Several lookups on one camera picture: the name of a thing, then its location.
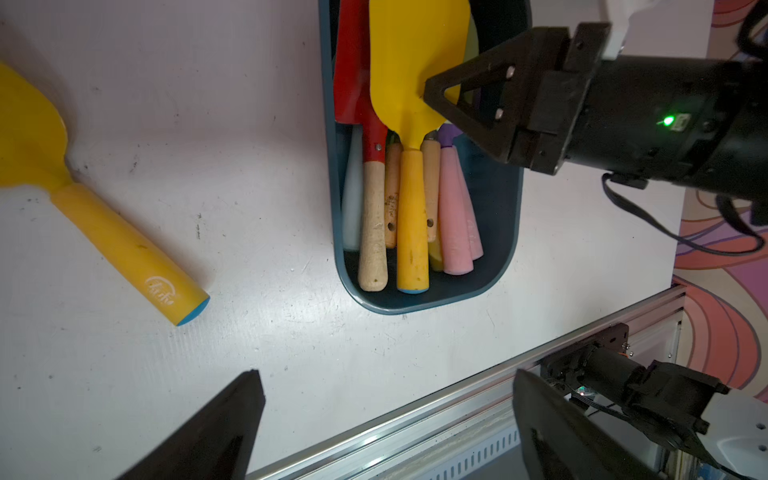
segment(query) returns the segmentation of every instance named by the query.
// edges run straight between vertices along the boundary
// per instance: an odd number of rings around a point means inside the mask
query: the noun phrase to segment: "yellow scoop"
[[[424,101],[427,78],[462,63],[468,0],[371,0],[371,101],[402,142],[397,219],[397,288],[429,288],[424,136],[445,119]],[[459,86],[445,95],[456,102]]]
[[[72,181],[66,150],[67,130],[53,104],[0,64],[0,187],[47,190],[51,202],[174,325],[200,314],[208,294],[86,186]]]

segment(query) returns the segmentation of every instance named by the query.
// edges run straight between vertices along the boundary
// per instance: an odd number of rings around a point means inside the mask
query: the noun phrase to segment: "metal bracket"
[[[584,364],[591,351],[604,347],[617,353],[624,353],[627,351],[628,336],[629,326],[626,323],[611,325],[605,330],[543,358],[541,377],[562,382],[576,390],[581,386],[578,377],[584,375]]]
[[[533,28],[428,79],[424,101],[495,160],[554,174],[610,31],[608,23],[582,23],[571,40],[567,28]],[[482,98],[485,109],[476,110],[445,97],[457,84],[463,91],[503,86],[496,108]]]
[[[259,372],[239,374],[120,480],[244,478],[265,401]]]
[[[512,402],[531,480],[652,480],[657,476],[532,373],[518,370]]]

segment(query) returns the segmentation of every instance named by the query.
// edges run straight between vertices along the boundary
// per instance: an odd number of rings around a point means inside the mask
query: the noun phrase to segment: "purple handle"
[[[462,131],[454,124],[443,124],[437,132],[437,139],[440,142],[441,147],[452,147],[453,139],[461,134]]]

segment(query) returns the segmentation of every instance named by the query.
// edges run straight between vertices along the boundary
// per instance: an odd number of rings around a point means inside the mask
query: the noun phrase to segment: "pink handle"
[[[438,227],[442,243],[443,271],[449,275],[464,275],[475,267],[462,186],[462,168],[456,147],[440,150],[440,198],[438,200]]]
[[[475,220],[475,209],[472,208],[472,199],[469,197],[467,180],[464,178],[461,165],[458,167],[458,175],[462,180],[462,198],[464,200],[464,215],[467,219],[467,233],[469,234],[469,249],[472,252],[472,259],[477,260],[482,257],[482,243],[480,243],[480,232],[478,232],[478,223]]]

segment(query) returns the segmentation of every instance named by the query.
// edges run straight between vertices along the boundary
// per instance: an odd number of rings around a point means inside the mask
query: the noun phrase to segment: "plastic tray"
[[[350,295],[373,312],[396,315],[458,302],[479,295],[501,278],[515,253],[520,221],[523,173],[519,167],[502,165],[489,158],[465,135],[455,145],[462,162],[485,255],[466,275],[429,272],[429,290],[418,295],[396,288],[396,252],[387,250],[389,283],[381,292],[365,292],[357,283],[359,255],[342,247],[341,196],[351,127],[333,117],[333,52],[336,47],[338,0],[320,0],[320,42],[325,103],[326,140],[333,218],[333,252],[339,277]],[[525,0],[478,0],[470,2],[478,30],[480,51],[488,50],[523,32],[530,25]],[[495,110],[494,105],[482,108]]]

